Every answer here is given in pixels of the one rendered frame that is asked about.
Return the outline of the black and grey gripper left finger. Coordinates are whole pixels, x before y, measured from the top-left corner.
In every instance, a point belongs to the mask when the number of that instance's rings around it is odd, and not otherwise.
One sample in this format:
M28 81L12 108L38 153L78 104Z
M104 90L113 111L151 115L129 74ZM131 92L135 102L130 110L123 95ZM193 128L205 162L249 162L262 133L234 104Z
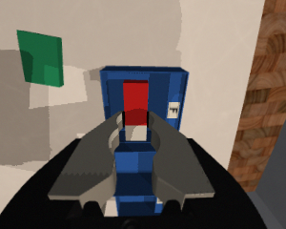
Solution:
M105 215L116 188L114 150L125 127L119 111L76 138L40 168L0 214L0 229L45 229L82 216L87 201L97 201Z

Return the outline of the blue rack of bins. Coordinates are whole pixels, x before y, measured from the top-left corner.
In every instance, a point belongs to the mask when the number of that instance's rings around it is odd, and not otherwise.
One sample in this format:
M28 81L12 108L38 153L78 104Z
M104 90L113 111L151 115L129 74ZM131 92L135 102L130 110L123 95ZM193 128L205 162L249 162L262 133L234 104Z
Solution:
M180 129L189 72L180 67L106 66L100 71L105 120L124 111L124 79L148 80L148 111ZM163 204L152 187L152 131L146 140L126 141L125 128L119 132L114 150L117 216L160 216Z

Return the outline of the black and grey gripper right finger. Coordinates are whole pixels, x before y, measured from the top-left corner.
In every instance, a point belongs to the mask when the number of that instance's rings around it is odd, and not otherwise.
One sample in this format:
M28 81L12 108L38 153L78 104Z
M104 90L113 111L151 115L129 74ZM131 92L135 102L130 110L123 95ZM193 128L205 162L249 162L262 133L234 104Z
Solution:
M153 130L152 130L153 126ZM176 199L181 214L221 229L267 229L255 205L234 177L192 138L152 111L153 194L162 201Z

